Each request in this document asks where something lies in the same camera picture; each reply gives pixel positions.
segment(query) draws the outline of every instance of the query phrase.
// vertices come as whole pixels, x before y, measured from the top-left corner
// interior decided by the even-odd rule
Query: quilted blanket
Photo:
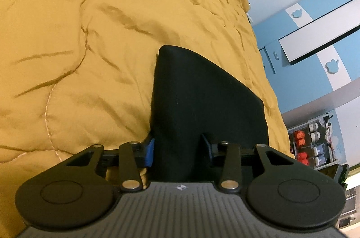
[[[143,140],[162,45],[193,50],[262,99],[289,139],[247,0],[0,0],[0,237],[24,228],[16,189],[86,147]]]

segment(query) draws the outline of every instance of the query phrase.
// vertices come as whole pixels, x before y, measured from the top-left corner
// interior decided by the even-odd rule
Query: logo
[[[180,191],[183,191],[183,190],[185,190],[185,189],[187,189],[187,187],[185,186],[185,185],[178,185],[177,187],[176,187],[178,190],[180,190]]]
[[[337,73],[339,71],[338,66],[339,60],[335,61],[335,59],[332,59],[330,62],[327,62],[325,64],[326,69],[328,70],[328,73]]]
[[[302,10],[296,10],[292,14],[293,18],[300,18],[302,16]]]

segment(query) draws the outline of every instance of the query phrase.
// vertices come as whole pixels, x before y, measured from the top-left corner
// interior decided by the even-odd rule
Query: white container
[[[320,139],[320,132],[315,131],[315,132],[311,133],[310,136],[311,136],[312,142],[318,141]]]
[[[316,122],[309,124],[309,130],[310,130],[310,132],[314,132],[314,131],[316,131],[318,128],[319,128],[319,125],[318,125]]]

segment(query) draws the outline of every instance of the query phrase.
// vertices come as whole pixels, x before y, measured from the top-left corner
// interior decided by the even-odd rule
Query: ribbed rubber surface
[[[335,228],[313,234],[287,233],[256,219],[240,197],[211,183],[153,182],[125,194],[96,223],[66,233],[27,228],[18,238],[342,238]]]

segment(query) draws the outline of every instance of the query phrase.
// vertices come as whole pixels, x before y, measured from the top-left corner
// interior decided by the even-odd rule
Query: blue apple decal
[[[291,15],[293,18],[300,18],[302,16],[302,9],[294,11]]]
[[[327,62],[325,64],[325,67],[328,70],[328,73],[337,73],[339,71],[338,63],[339,60],[335,61],[335,59],[332,59],[330,62]]]

